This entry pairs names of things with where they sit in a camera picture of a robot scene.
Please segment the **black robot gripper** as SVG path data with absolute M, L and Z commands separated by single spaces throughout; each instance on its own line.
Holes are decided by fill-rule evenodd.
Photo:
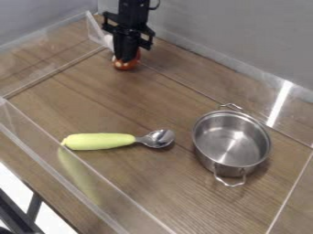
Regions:
M 126 11 L 125 13 L 103 12 L 102 28 L 113 35 L 114 53 L 118 60 L 128 62 L 126 38 L 129 37 L 129 57 L 138 60 L 138 50 L 152 49 L 156 32 L 149 27 L 149 11 Z

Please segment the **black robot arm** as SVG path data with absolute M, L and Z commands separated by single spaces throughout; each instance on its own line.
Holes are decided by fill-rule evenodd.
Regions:
M 160 5 L 152 6 L 150 0 L 120 0 L 118 12 L 103 12 L 102 29 L 113 35 L 116 58 L 122 63 L 136 59 L 141 48 L 152 49 L 156 32 L 149 27 L 149 16 Z

